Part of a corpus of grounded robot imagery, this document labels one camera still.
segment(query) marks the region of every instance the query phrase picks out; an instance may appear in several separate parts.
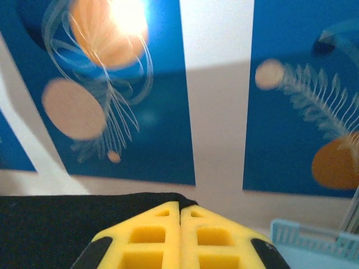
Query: blue poster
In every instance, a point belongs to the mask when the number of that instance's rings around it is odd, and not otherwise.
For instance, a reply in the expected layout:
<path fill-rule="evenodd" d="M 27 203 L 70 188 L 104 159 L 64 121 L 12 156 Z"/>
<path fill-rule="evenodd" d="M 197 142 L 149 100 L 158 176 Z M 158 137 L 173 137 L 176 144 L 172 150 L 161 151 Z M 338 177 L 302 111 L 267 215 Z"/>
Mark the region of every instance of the blue poster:
<path fill-rule="evenodd" d="M 358 93 L 358 1 L 255 1 L 243 189 L 352 197 Z"/>
<path fill-rule="evenodd" d="M 0 112 L 0 169 L 36 171 L 27 154 L 14 135 L 4 115 Z"/>
<path fill-rule="evenodd" d="M 178 0 L 3 0 L 0 31 L 69 174 L 195 185 Z"/>

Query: wall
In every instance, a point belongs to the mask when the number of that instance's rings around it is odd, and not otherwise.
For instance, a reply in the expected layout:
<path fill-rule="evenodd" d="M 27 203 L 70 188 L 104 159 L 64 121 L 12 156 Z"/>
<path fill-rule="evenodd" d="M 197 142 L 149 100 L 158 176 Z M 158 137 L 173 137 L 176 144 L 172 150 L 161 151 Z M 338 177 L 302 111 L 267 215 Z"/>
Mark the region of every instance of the wall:
<path fill-rule="evenodd" d="M 181 0 L 195 188 L 68 176 L 2 41 L 0 105 L 39 175 L 2 171 L 0 194 L 179 192 L 255 228 L 276 217 L 337 228 L 349 200 L 242 191 L 253 4 Z"/>

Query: black cloth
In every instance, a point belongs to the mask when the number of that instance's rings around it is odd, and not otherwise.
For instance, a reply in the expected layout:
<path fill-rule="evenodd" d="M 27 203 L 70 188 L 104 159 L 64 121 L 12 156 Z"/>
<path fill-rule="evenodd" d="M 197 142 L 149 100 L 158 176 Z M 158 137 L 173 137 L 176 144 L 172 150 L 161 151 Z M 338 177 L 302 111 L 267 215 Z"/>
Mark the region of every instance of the black cloth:
<path fill-rule="evenodd" d="M 0 197 L 0 269 L 70 268 L 96 233 L 169 201 L 197 204 L 178 193 Z"/>

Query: light blue plastic basket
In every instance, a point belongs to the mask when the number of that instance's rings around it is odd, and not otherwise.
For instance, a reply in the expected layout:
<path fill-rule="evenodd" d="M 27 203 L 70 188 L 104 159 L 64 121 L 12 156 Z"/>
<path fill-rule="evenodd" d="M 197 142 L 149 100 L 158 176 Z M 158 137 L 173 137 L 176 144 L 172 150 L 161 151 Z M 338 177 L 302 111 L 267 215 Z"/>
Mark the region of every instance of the light blue plastic basket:
<path fill-rule="evenodd" d="M 276 219 L 271 239 L 291 269 L 359 269 L 359 236 Z"/>

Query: blue background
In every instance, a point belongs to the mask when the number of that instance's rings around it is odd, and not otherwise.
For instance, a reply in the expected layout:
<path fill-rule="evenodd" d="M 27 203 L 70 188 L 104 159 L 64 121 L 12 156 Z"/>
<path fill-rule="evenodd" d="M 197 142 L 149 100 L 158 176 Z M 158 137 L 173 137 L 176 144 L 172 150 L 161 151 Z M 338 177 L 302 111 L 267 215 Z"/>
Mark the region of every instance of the blue background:
<path fill-rule="evenodd" d="M 73 141 L 52 124 L 42 107 L 44 86 L 52 78 L 62 77 L 41 48 L 40 26 L 49 3 L 50 0 L 3 0 L 0 31 L 67 171 L 77 175 L 195 185 L 178 0 L 149 2 L 148 47 L 153 59 L 154 84 L 150 95 L 132 107 L 140 133 L 131 130 L 132 143 L 122 151 L 119 164 L 99 160 L 97 155 L 79 164 L 78 153 L 70 149 Z"/>
<path fill-rule="evenodd" d="M 0 169 L 36 171 L 1 112 L 0 137 Z"/>
<path fill-rule="evenodd" d="M 359 89 L 359 70 L 340 50 L 314 57 L 311 49 L 321 32 L 336 23 L 359 17 L 358 1 L 256 0 L 248 101 L 247 140 L 243 189 L 352 197 L 354 191 L 320 186 L 312 177 L 317 151 L 330 142 L 316 124 L 305 122 L 282 91 L 261 91 L 255 85 L 257 66 L 268 58 L 294 68 L 306 63 L 317 72 L 323 68 L 332 82 L 339 73 L 351 98 Z M 359 44 L 359 33 L 343 37 Z"/>

